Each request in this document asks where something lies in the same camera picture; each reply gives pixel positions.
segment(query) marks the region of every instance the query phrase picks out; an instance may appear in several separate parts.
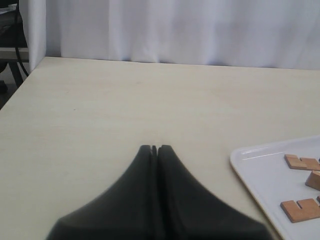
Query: table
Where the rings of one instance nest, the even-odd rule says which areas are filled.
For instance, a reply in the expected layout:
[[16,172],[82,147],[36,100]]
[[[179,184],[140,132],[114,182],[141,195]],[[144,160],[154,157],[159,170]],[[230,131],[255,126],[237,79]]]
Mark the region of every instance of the table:
[[212,193],[278,236],[232,150],[320,133],[320,71],[46,57],[0,111],[0,239],[43,240],[140,145],[172,145]]

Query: curtain fold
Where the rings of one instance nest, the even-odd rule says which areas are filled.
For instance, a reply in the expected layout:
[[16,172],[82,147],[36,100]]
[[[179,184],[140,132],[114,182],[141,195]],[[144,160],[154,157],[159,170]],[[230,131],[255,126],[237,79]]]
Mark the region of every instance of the curtain fold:
[[29,0],[41,57],[320,69],[318,0]]

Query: white tray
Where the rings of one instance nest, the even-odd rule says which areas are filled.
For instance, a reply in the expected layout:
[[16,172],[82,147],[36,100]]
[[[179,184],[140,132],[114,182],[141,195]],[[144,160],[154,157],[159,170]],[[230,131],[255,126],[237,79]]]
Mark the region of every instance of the white tray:
[[320,218],[291,223],[280,207],[284,201],[316,200],[320,196],[320,191],[305,185],[311,171],[290,169],[285,154],[318,160],[320,135],[240,148],[232,152],[230,161],[283,239],[318,240]]

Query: wooden block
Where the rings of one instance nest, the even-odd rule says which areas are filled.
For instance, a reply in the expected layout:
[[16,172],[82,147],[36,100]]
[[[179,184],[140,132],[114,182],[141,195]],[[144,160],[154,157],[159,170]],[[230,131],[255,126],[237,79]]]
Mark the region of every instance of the wooden block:
[[300,161],[296,155],[286,154],[284,159],[291,169],[307,170],[307,165],[305,162]]
[[315,158],[300,157],[300,160],[306,164],[307,170],[320,171],[320,164]]
[[297,201],[297,204],[283,201],[280,206],[292,223],[320,218],[320,207],[312,198]]
[[320,172],[312,171],[307,178],[305,185],[320,191]]

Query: black chair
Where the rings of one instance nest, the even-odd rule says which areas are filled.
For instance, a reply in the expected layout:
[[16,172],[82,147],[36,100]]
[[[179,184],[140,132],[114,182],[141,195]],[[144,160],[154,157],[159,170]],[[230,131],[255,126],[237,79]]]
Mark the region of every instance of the black chair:
[[[8,7],[10,4],[16,4],[16,0],[2,0],[0,8]],[[11,11],[0,15],[0,48],[27,48],[27,42],[24,35],[23,23],[20,14],[18,14],[17,21],[15,22],[16,12]],[[19,87],[23,83],[21,76],[18,59],[6,57],[5,54],[0,57],[0,73],[9,64],[15,84]],[[23,58],[22,62],[28,62],[28,59]],[[0,93],[6,93],[8,90],[4,81],[0,81]]]

